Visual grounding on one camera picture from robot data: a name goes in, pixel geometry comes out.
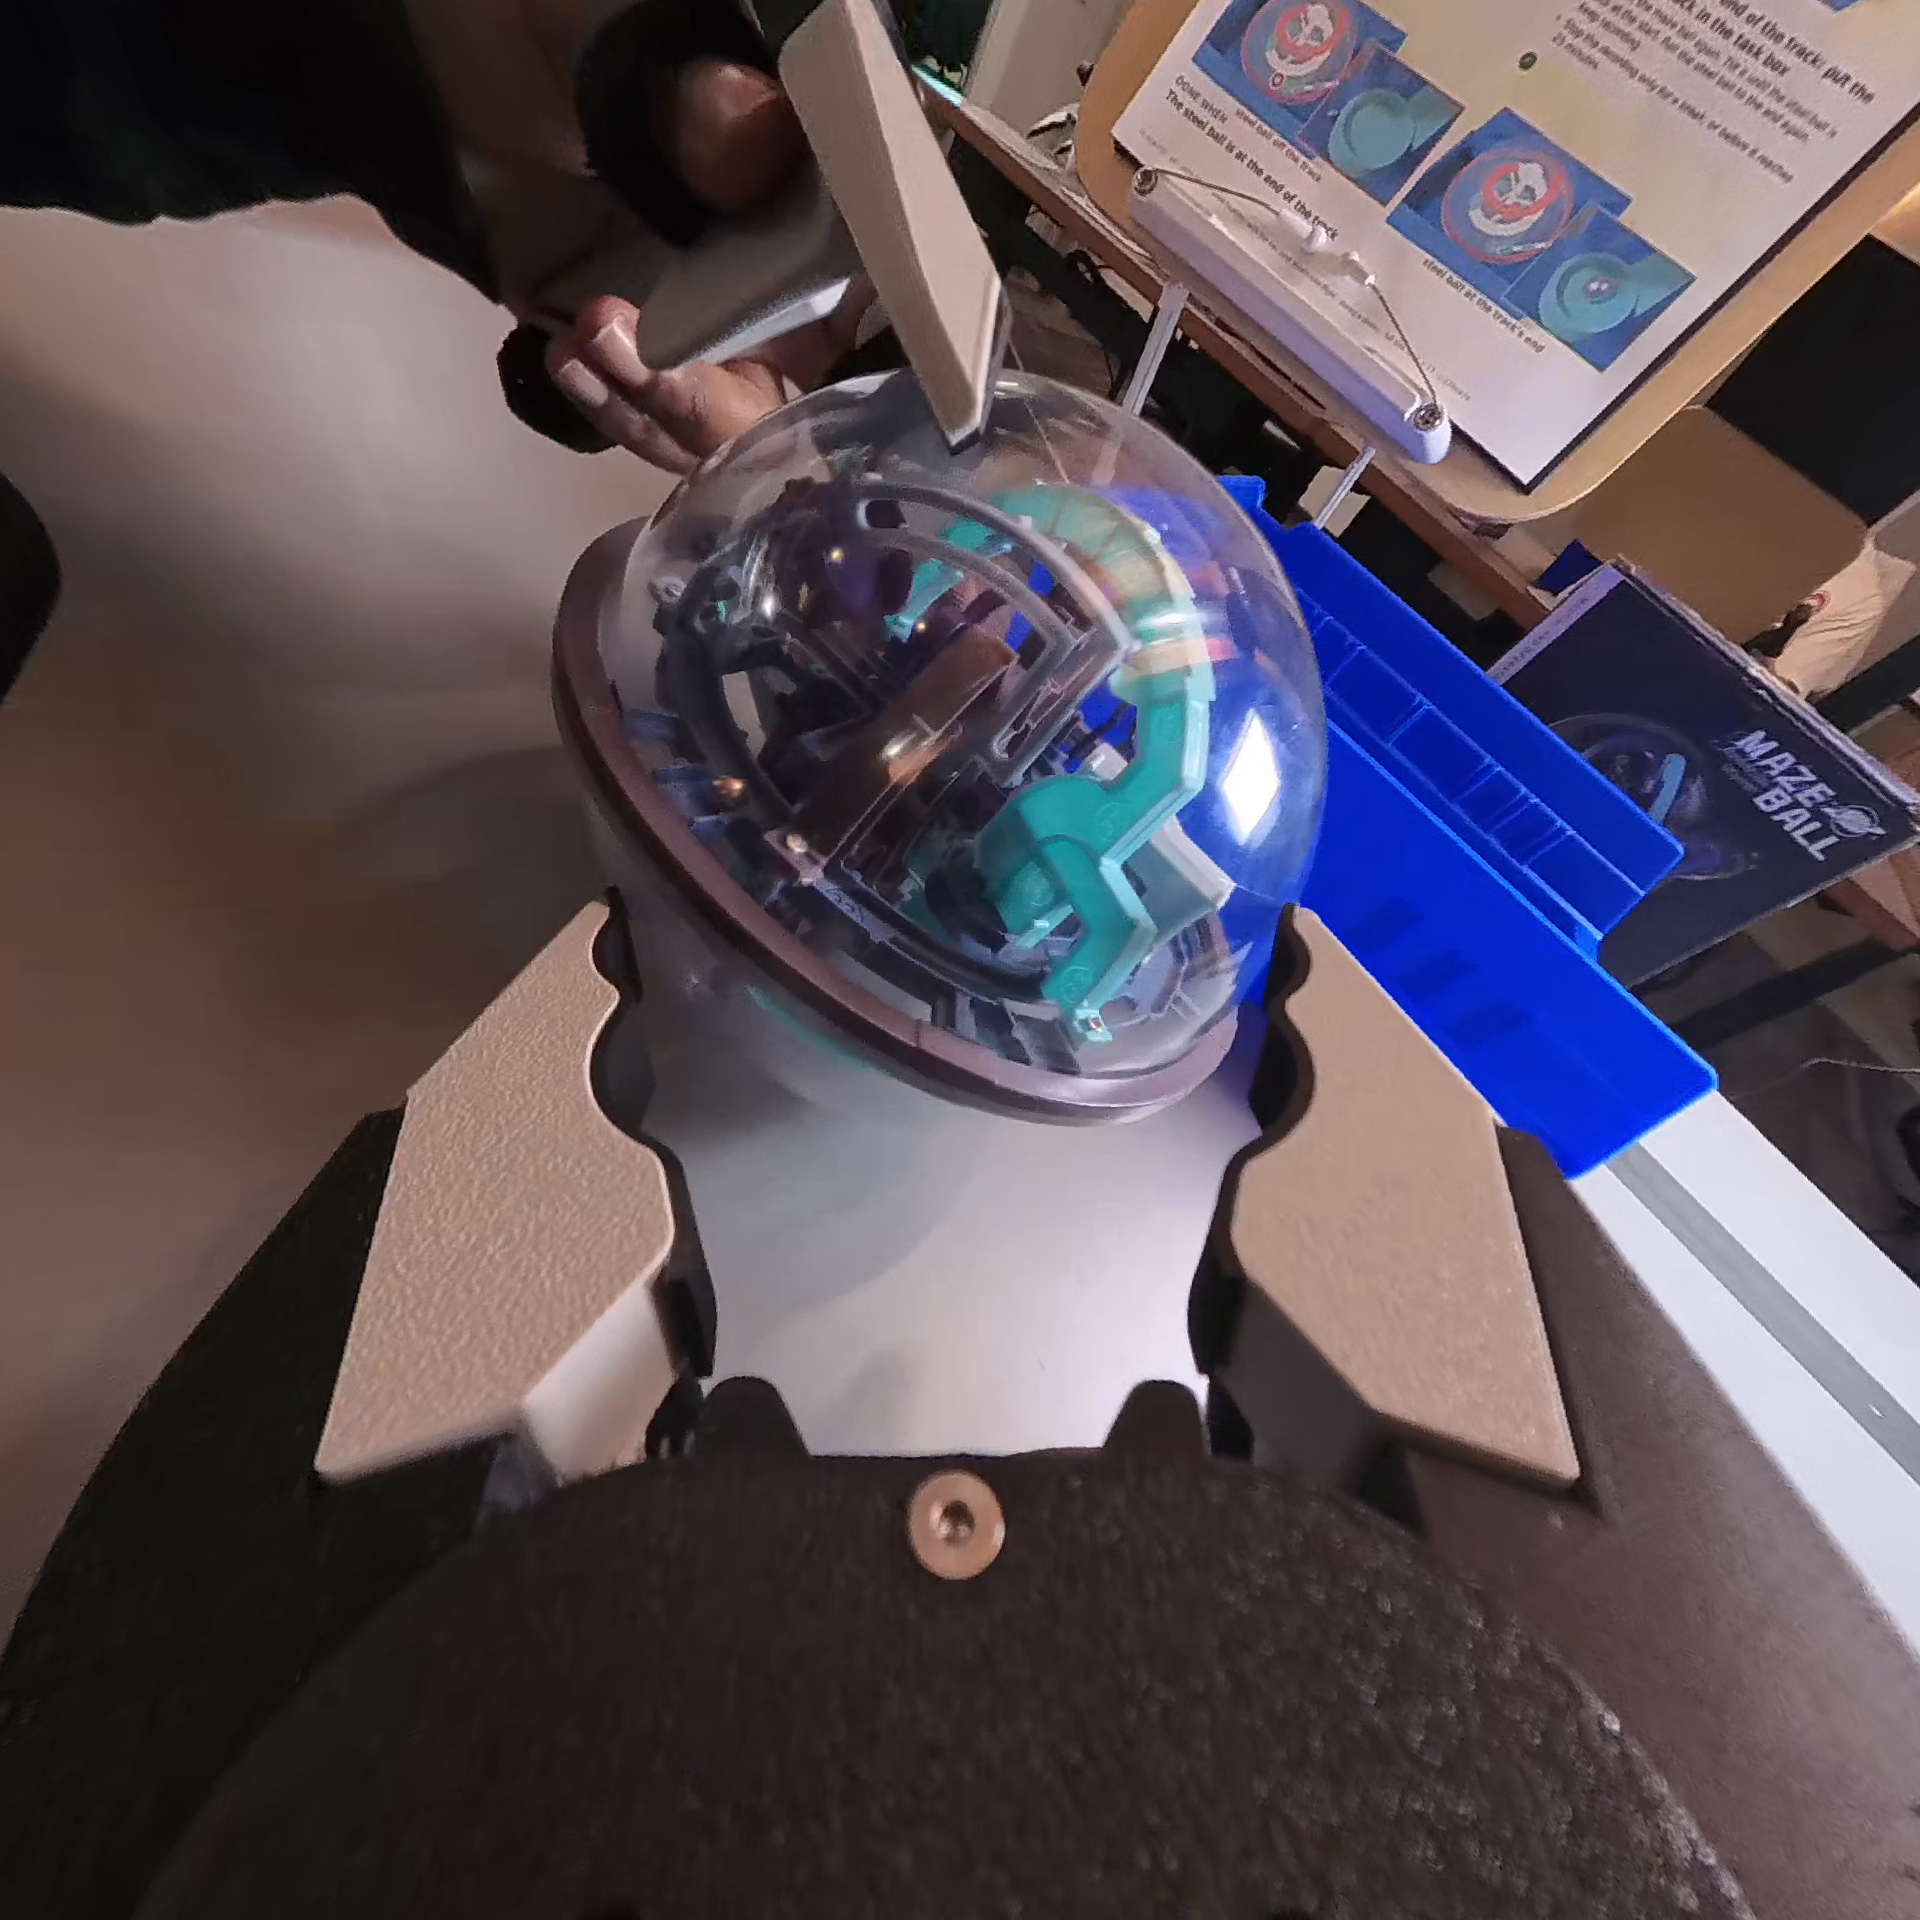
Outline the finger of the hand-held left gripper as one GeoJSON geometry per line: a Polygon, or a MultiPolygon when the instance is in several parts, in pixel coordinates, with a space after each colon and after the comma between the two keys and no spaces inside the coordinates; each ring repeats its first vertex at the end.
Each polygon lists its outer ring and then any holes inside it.
{"type": "Polygon", "coordinates": [[[682,241],[626,221],[616,241],[616,294],[636,312],[638,358],[673,371],[828,317],[858,265],[840,206],[755,206],[708,213],[682,241]]]}
{"type": "Polygon", "coordinates": [[[979,442],[1007,349],[1007,292],[873,3],[778,3],[776,72],[950,445],[979,442]]]}

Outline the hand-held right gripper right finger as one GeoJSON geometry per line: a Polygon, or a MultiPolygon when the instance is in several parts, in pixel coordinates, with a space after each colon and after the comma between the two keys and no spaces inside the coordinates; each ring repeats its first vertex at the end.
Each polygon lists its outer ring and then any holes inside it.
{"type": "Polygon", "coordinates": [[[1264,1469],[1420,1450],[1575,1486],[1577,1441],[1494,1108],[1318,917],[1283,921],[1286,1099],[1217,1217],[1217,1404],[1264,1469]]]}

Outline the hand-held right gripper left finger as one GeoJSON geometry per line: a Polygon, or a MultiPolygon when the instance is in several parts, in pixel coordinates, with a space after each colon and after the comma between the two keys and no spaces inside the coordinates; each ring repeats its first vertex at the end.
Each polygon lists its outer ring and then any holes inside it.
{"type": "Polygon", "coordinates": [[[489,1441],[580,1482],[664,1448],[714,1372],[715,1301],[654,1098],[634,928],[609,897],[406,1098],[324,1482],[489,1441]]]}

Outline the clear maze ball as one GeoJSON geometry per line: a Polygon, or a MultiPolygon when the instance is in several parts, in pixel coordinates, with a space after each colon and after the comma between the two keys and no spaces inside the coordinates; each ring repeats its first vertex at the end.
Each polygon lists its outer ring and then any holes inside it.
{"type": "Polygon", "coordinates": [[[598,537],[558,721],[660,972],[932,1098],[1162,1114],[1312,864],[1329,721],[1255,477],[1004,376],[849,376],[598,537]]]}

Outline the person's left forearm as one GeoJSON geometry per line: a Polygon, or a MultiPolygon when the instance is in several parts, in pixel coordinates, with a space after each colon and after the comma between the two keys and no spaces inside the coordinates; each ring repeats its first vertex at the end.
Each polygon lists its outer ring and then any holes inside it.
{"type": "Polygon", "coordinates": [[[363,202],[520,304],[612,221],[544,5],[6,3],[2,204],[107,224],[363,202]]]}

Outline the maze ball box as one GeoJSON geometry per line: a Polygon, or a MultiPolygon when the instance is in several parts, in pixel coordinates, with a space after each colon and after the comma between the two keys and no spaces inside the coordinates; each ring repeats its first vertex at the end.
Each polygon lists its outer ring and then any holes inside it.
{"type": "Polygon", "coordinates": [[[1915,846],[1905,779],[1632,568],[1598,568],[1490,670],[1683,856],[1603,934],[1626,988],[1915,846]]]}

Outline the person's left hand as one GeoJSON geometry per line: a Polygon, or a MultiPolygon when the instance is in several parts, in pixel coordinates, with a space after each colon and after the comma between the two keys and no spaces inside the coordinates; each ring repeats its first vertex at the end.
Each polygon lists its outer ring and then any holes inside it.
{"type": "Polygon", "coordinates": [[[834,356],[833,338],[804,328],[726,363],[654,368],[641,356],[638,322],[636,304],[601,294],[558,331],[518,324],[497,354],[511,413],[568,451],[617,448],[692,473],[834,356]]]}

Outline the blue plastic tray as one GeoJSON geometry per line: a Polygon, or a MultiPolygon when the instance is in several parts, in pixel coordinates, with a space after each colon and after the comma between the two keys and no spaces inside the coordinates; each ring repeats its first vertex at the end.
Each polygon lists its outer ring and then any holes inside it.
{"type": "Polygon", "coordinates": [[[1329,792],[1302,905],[1513,1131],[1584,1177],[1718,1090],[1600,962],[1674,834],[1310,524],[1223,490],[1303,608],[1329,792]]]}

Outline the instruction sheet board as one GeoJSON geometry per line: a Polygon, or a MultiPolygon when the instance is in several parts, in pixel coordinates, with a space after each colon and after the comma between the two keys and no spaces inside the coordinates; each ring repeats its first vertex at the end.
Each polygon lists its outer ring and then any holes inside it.
{"type": "Polygon", "coordinates": [[[1591,492],[1915,178],[1899,3],[1138,5],[1096,204],[1470,518],[1591,492]]]}

